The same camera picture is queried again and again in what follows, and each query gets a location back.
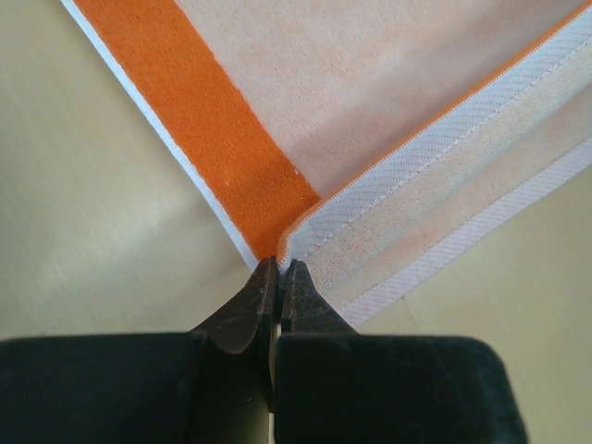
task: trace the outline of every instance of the beige surface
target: beige surface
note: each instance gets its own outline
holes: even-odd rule
[[[0,337],[186,329],[248,270],[56,1],[0,2]],[[592,170],[371,319],[490,342],[532,442],[592,442]]]

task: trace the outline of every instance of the orange fabric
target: orange fabric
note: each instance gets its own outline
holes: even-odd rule
[[[173,0],[76,0],[257,257],[319,198]]]
[[[395,151],[397,151],[406,142],[408,142],[410,139],[415,137],[419,132],[421,132],[422,130],[424,130],[428,126],[432,125],[438,119],[442,118],[445,114],[450,112],[454,107],[458,106],[460,103],[467,100],[469,97],[471,97],[473,94],[477,93],[479,90],[488,86],[489,83],[494,81],[497,77],[499,77],[505,71],[507,71],[508,69],[510,69],[511,67],[516,65],[518,62],[523,60],[530,53],[535,51],[541,44],[543,44],[546,40],[548,40],[555,33],[557,33],[564,26],[566,26],[570,21],[575,19],[582,12],[584,12],[588,7],[590,7],[590,5],[592,5],[592,0],[586,0],[582,5],[580,5],[577,9],[575,9],[572,13],[568,14],[565,18],[563,18],[558,23],[556,23],[555,26],[548,29],[543,35],[541,35],[539,38],[537,38],[534,42],[530,43],[529,45],[526,46],[526,48],[524,48],[522,51],[518,52],[514,57],[512,57],[510,60],[508,60],[508,62],[506,62],[504,65],[500,66],[499,68],[497,68],[494,72],[489,74],[485,79],[478,82],[476,85],[473,85],[469,90],[467,90],[462,96],[458,97],[455,101],[453,101],[452,103],[450,103],[449,105],[447,105],[443,109],[441,109],[435,116],[432,116],[429,120],[427,120],[424,124],[422,124],[422,126],[420,128],[418,128],[415,131],[413,131],[412,133],[410,133],[407,137],[405,137],[401,141],[398,141],[396,145],[394,145],[389,151],[387,151],[386,153],[381,155],[378,159],[372,161],[372,163],[370,165],[366,165],[365,167],[360,168],[360,172],[354,178],[352,178],[349,181],[349,183],[346,184],[344,187],[334,190],[333,192],[331,192],[328,195],[327,198],[319,200],[313,206],[307,208],[305,212],[303,212],[301,215],[299,215],[291,223],[291,225],[289,225],[286,228],[286,231],[284,232],[283,236],[281,236],[279,238],[279,244],[277,246],[278,261],[281,262],[282,260],[284,260],[288,254],[288,237],[290,236],[290,234],[293,231],[295,231],[296,229],[298,229],[299,225],[306,218],[308,218],[315,211],[317,211],[326,201],[330,200],[338,192],[343,190],[343,188],[348,187],[352,182],[354,182],[356,179],[358,179],[360,176],[362,176],[366,171],[368,171],[368,169],[372,168],[375,164],[380,162],[382,159],[384,159],[385,157],[387,157],[387,156],[391,155],[392,153],[394,153]]]

